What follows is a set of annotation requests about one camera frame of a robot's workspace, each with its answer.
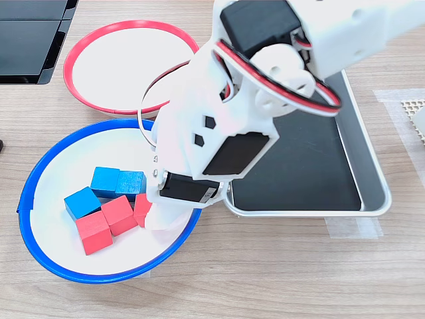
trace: cable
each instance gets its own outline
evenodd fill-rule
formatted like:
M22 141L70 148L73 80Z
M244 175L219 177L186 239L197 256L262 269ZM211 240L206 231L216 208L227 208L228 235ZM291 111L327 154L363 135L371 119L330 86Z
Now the cable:
M170 101L166 101L164 103L160 103L158 105L152 106L150 108L144 108L142 109L141 106L143 104L143 100L146 97L146 94L149 92L149 90L152 88L152 86L154 86L156 83L158 83L162 78L165 78L168 74L171 74L172 72L175 72L177 70L179 70L181 67L188 65L189 61L185 61L183 63L180 63L172 68L170 68L169 70L166 70L164 73L160 74L155 80L152 81L152 83L147 87L145 93L143 94L143 98L141 99L141 104L140 107L137 109L137 122L139 123L139 128L140 131L143 135L143 137L145 138L145 140L151 144L152 147L156 148L157 145L156 143L152 140L150 133L148 133L145 128L143 127L143 121L142 121L142 117L141 115L143 113L150 113L150 112L154 112L154 111L158 111L160 108L162 108L164 105L167 105L168 103L170 103Z
M300 37L300 35L297 33L295 35L295 42L304 50L311 50L312 49L312 45L311 43L307 40L307 39L303 39Z
M300 110L322 116L334 116L341 108L341 99L338 95L318 79L316 79L316 89L327 103L306 98L305 96L285 88L256 68L245 56L236 51L224 40L220 40L216 43L214 52L219 54L226 62L231 63L242 75L248 77L265 91L279 98L286 104L291 104Z
M224 60L222 59L221 56L219 56L218 54L214 53L212 55L212 58L215 59L216 63L218 63L219 65L221 65L221 67L223 67L224 69L224 77L226 77L226 81L227 81L227 85L224 88L224 99L223 99L223 103L226 103L228 101L230 101L233 96L234 96L234 85L233 85L233 81L232 81L232 76L230 75L230 71L228 70L226 63L224 63Z

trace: blue cube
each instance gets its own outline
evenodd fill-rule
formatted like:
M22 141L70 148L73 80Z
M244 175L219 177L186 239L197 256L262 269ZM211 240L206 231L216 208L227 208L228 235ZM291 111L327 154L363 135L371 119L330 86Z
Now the blue cube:
M103 198L116 198L115 189L119 175L120 170L118 168L96 167L90 185L94 195Z
M100 210L100 201L89 187L68 196L65 207L73 221Z
M115 195L125 195L129 201L135 201L135 196L146 193L146 176L142 171L120 171Z

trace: perforated panel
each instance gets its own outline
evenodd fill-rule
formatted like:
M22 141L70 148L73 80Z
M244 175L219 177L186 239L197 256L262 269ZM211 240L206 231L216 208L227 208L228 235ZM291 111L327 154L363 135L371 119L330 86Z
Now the perforated panel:
M414 129L416 130L416 133L418 133L419 138L422 140L422 143L425 145L425 132L421 132L416 126L414 125L412 121L413 115L415 115L420 109L422 109L425 106L425 99L421 100L405 100L401 102L401 105L406 112L407 116L410 119L410 123L413 125Z

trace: red-rimmed white bowl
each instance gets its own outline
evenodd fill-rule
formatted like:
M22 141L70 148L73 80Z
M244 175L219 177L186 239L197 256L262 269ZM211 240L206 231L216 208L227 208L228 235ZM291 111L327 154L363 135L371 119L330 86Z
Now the red-rimmed white bowl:
M191 36L173 25L122 21L93 31L72 48L64 63L64 81L85 105L115 117L134 117L152 81L190 60L198 49ZM155 93L146 96L152 105L143 109L144 118L155 116L169 100L169 83L158 82Z

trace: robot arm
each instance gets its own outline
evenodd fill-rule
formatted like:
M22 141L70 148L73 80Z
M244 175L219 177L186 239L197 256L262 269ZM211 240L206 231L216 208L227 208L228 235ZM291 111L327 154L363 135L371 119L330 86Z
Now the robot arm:
M424 13L425 1L216 0L211 39L144 132L154 151L146 227L170 228L223 199L280 138L273 117L335 116L341 101L320 78L425 23Z

